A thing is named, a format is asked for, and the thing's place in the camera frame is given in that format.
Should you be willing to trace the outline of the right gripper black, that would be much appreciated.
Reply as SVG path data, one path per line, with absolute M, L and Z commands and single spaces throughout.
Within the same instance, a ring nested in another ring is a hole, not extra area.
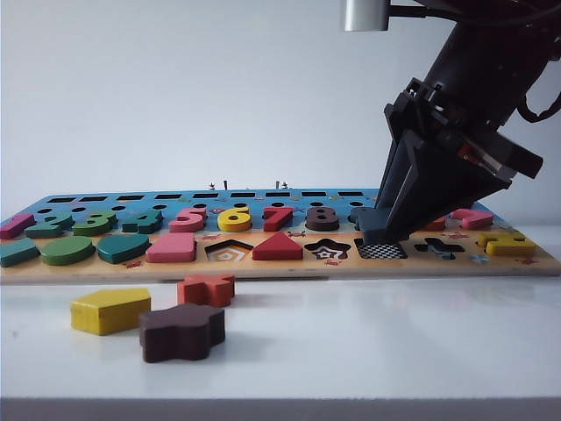
M 543 165 L 543 158 L 502 136 L 494 121 L 439 85 L 412 79 L 384 114 L 392 144 L 376 207 L 387 209 L 386 240 L 406 239 L 444 214 L 508 188 L 511 182 L 498 178 L 508 170 L 534 178 Z

